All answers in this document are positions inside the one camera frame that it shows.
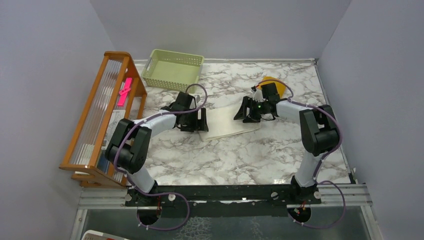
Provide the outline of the white towel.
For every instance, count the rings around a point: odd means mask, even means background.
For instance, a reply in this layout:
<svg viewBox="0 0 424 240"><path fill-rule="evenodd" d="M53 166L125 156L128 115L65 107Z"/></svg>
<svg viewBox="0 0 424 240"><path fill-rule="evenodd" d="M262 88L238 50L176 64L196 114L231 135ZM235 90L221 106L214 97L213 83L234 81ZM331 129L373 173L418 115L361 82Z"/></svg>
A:
<svg viewBox="0 0 424 240"><path fill-rule="evenodd" d="M206 110L206 123L208 131L200 131L199 135L203 142L231 137L243 133L253 132L261 128L261 123L243 123L242 120L234 120L239 110L236 104Z"/></svg>

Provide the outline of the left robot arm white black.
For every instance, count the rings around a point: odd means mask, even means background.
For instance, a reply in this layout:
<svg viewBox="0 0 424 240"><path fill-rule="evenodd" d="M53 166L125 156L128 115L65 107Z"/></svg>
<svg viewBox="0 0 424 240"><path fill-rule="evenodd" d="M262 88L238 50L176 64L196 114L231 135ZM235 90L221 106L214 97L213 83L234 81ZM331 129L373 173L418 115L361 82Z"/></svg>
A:
<svg viewBox="0 0 424 240"><path fill-rule="evenodd" d="M193 95L179 92L174 102L154 115L137 120L121 119L104 152L115 169L139 190L138 199L144 205L157 200L157 182L145 167L150 141L174 128L182 132L208 132L207 110L197 105Z"/></svg>

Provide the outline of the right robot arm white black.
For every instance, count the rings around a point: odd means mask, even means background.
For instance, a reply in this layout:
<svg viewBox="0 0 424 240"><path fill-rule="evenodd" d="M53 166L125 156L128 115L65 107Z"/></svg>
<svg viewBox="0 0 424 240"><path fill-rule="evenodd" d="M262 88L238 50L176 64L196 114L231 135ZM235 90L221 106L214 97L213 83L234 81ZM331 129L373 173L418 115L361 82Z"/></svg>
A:
<svg viewBox="0 0 424 240"><path fill-rule="evenodd" d="M252 87L253 96L245 96L234 120L259 123L263 115L284 118L300 126L301 142L305 149L297 173L288 190L289 199L300 204L316 191L317 177L323 161L342 144L343 134L330 105L313 106L296 102L294 94L283 98L278 93L277 82L264 80Z"/></svg>

